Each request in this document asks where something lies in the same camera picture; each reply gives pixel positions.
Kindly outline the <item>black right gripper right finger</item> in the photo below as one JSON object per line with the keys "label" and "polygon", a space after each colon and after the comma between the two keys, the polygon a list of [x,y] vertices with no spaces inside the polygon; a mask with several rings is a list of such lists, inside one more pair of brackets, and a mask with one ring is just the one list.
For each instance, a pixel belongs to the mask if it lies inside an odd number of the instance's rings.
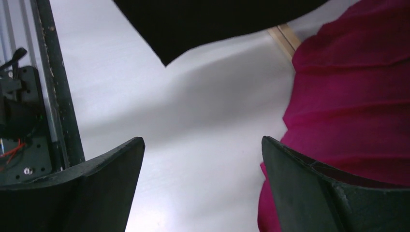
{"label": "black right gripper right finger", "polygon": [[282,231],[409,231],[408,187],[344,172],[269,136],[262,154]]}

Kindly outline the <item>magenta pleated skirt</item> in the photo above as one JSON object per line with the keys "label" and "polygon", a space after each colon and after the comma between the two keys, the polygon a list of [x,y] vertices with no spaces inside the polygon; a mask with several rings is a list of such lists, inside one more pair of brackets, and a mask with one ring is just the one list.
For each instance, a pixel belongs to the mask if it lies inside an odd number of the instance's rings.
{"label": "magenta pleated skirt", "polygon": [[[360,177],[410,188],[410,3],[361,0],[305,39],[278,140]],[[282,232],[264,161],[258,229]]]}

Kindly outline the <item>black skirt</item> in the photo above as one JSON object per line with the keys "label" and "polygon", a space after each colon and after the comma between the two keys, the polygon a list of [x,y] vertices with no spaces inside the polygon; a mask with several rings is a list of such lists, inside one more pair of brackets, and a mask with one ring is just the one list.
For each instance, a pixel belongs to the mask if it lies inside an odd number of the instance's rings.
{"label": "black skirt", "polygon": [[116,6],[169,65],[198,46],[269,29],[325,4],[324,0],[116,0]]}

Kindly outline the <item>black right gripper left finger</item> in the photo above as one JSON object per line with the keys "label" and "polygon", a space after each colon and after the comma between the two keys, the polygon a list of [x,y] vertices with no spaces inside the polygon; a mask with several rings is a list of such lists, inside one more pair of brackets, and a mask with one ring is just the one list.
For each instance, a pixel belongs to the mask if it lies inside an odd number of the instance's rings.
{"label": "black right gripper left finger", "polygon": [[61,172],[2,186],[1,231],[125,231],[144,151],[135,137]]}

